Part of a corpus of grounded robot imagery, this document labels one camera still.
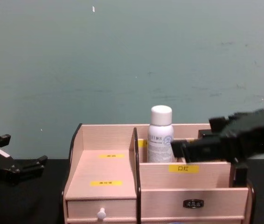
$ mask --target wooden desk organizer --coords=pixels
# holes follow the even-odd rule
[[[198,130],[208,128],[175,124],[174,138],[195,139]],[[251,222],[253,188],[231,187],[230,163],[146,163],[147,130],[148,125],[78,126],[63,191],[66,224]],[[188,199],[201,199],[204,206],[185,208]],[[103,220],[97,217],[101,208]]]

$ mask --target teal wall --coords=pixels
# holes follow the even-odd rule
[[[157,104],[175,123],[264,107],[264,0],[0,0],[14,158],[66,158],[78,123],[148,123]]]

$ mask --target yellow label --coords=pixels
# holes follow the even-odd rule
[[[168,165],[169,172],[196,174],[199,172],[198,165]]]
[[[116,186],[122,185],[122,181],[92,181],[90,182],[91,186]]]
[[[123,158],[124,156],[124,154],[104,154],[99,155],[99,158]]]
[[[144,140],[144,139],[138,140],[138,147],[144,148],[144,147],[146,147],[146,145],[147,145],[147,141],[146,140]]]

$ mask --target black table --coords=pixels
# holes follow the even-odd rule
[[[264,224],[264,160],[251,160],[257,194],[254,224]],[[0,224],[62,224],[60,196],[68,160],[48,160],[43,176],[17,186],[0,184]]]

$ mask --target dark wooden edge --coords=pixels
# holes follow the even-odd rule
[[[252,205],[251,205],[251,214],[250,214],[250,224],[253,224],[253,221],[254,221],[254,213],[255,213],[255,206],[256,206],[256,203],[257,203],[257,197],[256,197],[255,190],[253,188],[253,184],[252,184],[252,182],[249,179],[247,179],[247,185],[251,189],[251,194],[252,194]]]
[[[64,189],[66,187],[68,178],[69,178],[69,174],[70,174],[70,168],[71,168],[71,164],[72,164],[72,155],[73,155],[73,148],[74,148],[74,141],[75,138],[77,136],[77,133],[79,131],[79,129],[81,128],[82,124],[79,124],[78,127],[76,128],[73,136],[72,136],[72,140],[71,140],[71,144],[70,144],[70,149],[69,149],[69,157],[68,157],[68,161],[69,161],[69,165],[68,165],[68,170],[66,172],[66,176],[63,180],[63,184],[62,184],[62,189],[61,189],[61,197],[60,197],[60,204],[59,204],[59,216],[58,216],[58,223],[64,223],[64,213],[63,213],[63,194],[64,194]]]
[[[137,224],[141,224],[141,186],[140,186],[140,174],[139,174],[139,152],[138,152],[138,136],[137,136],[137,128],[133,129],[134,136],[134,152],[135,152],[135,173],[136,173],[136,219]]]

